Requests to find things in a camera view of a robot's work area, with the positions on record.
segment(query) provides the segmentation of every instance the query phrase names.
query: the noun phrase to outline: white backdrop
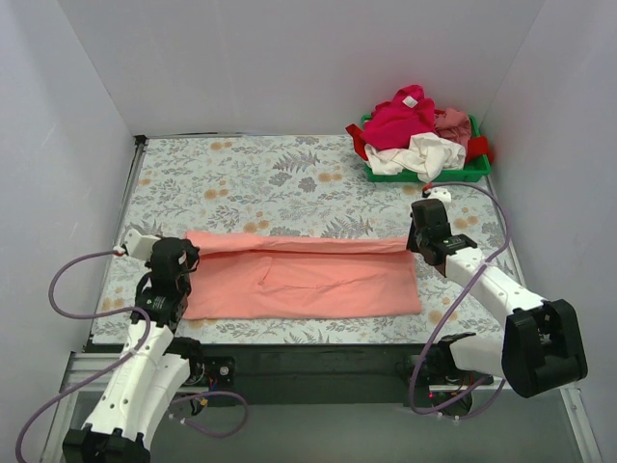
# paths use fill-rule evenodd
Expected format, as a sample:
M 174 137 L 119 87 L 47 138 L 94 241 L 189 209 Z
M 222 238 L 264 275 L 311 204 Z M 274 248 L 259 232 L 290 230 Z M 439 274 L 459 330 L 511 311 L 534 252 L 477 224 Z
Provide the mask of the white backdrop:
M 547 0 L 483 125 L 528 285 L 577 309 L 605 462 L 617 461 L 615 17 L 612 0 Z
M 0 0 L 0 461 L 19 428 L 58 393 L 90 324 L 47 303 L 54 272 L 109 249 L 133 140 L 56 2 Z M 59 285 L 59 303 L 93 313 L 105 262 Z M 26 441 L 39 461 L 53 410 Z
M 482 118 L 543 0 L 60 0 L 133 134 L 342 133 L 419 83 Z

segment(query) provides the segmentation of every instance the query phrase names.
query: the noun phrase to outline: pink towel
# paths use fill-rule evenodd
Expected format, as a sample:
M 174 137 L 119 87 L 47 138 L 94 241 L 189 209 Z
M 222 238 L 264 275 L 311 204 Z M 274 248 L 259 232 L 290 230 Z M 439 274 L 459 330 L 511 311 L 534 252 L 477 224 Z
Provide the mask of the pink towel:
M 377 151 L 405 149 L 418 133 L 435 132 L 435 103 L 419 85 L 396 92 L 392 101 L 378 104 L 366 121 L 362 139 Z
M 189 231 L 201 263 L 184 318 L 348 318 L 420 312 L 406 238 Z
M 435 131 L 440 137 L 467 149 L 471 138 L 471 121 L 466 113 L 456 109 L 435 111 Z

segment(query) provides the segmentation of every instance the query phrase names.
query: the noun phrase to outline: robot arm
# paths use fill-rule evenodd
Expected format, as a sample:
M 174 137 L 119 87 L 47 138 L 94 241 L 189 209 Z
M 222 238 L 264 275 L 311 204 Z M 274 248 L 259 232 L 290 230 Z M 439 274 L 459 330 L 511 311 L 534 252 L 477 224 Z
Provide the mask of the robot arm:
M 204 371 L 200 343 L 174 337 L 187 307 L 188 274 L 199 264 L 199 249 L 187 239 L 131 230 L 118 251 L 144 260 L 150 269 L 135 297 L 150 317 L 150 331 L 144 346 L 134 352 L 147 322 L 138 313 L 131 315 L 121 356 L 133 355 L 114 371 L 82 429 L 68 432 L 63 443 L 67 463 L 148 463 L 152 436 L 175 392 Z
M 467 236 L 452 235 L 445 212 L 449 196 L 442 188 L 433 190 L 437 191 L 412 204 L 407 248 L 422 254 L 447 279 L 466 286 L 486 258 Z M 587 375 L 577 315 L 570 304 L 546 301 L 494 266 L 484 271 L 470 294 L 491 312 L 505 334 L 503 340 L 454 337 L 447 346 L 457 369 L 505 378 L 524 397 Z

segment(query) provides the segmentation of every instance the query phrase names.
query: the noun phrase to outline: red cloth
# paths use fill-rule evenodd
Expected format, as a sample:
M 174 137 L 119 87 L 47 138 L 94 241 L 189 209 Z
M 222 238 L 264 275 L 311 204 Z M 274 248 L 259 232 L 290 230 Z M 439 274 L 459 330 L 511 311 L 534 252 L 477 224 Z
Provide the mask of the red cloth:
M 476 157 L 480 157 L 482 154 L 489 154 L 489 141 L 486 137 L 476 137 L 469 140 L 467 144 L 467 157 L 465 158 L 465 164 L 469 163 Z
M 366 145 L 366 143 L 361 138 L 362 129 L 352 123 L 351 125 L 347 125 L 345 130 L 347 130 L 347 133 L 354 139 L 354 151 L 356 154 L 363 160 L 368 161 L 368 156 L 366 156 L 366 150 L 364 149 L 364 145 Z
M 364 125 L 362 139 L 378 151 L 407 148 L 412 135 L 435 133 L 435 103 L 424 97 L 419 85 L 396 92 L 392 101 L 378 104 L 372 119 Z

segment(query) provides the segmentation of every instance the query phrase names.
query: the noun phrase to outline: patterned mat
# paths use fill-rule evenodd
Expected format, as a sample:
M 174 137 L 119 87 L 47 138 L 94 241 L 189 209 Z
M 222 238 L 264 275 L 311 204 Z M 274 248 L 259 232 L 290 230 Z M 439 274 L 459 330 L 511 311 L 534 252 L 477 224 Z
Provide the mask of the patterned mat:
M 407 236 L 419 184 L 370 183 L 347 136 L 277 136 L 150 140 L 123 230 L 182 236 L 187 230 L 266 235 L 376 238 Z M 486 187 L 485 180 L 479 183 Z M 448 211 L 485 253 L 503 240 L 491 201 L 452 187 Z M 517 279 L 510 253 L 497 265 Z M 129 305 L 142 262 L 114 259 L 99 311 Z M 355 319 L 207 319 L 182 321 L 179 336 L 201 342 L 424 342 L 461 288 L 417 260 L 420 315 Z M 126 315 L 97 320 L 94 343 L 124 341 Z M 500 335 L 498 323 L 467 298 L 443 334 Z

